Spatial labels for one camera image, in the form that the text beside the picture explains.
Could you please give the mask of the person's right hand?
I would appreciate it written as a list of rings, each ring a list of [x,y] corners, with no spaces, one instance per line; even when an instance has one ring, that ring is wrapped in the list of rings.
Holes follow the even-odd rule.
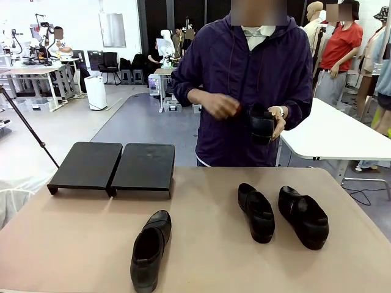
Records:
[[[236,99],[220,93],[207,93],[200,103],[209,114],[218,120],[234,117],[241,107]]]

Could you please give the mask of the person's left hand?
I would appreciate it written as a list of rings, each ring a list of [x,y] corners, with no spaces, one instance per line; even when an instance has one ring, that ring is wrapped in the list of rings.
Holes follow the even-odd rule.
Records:
[[[275,121],[275,128],[271,137],[271,141],[274,141],[285,129],[285,118],[288,115],[288,108],[286,106],[272,106],[268,108],[268,111],[271,113]]]

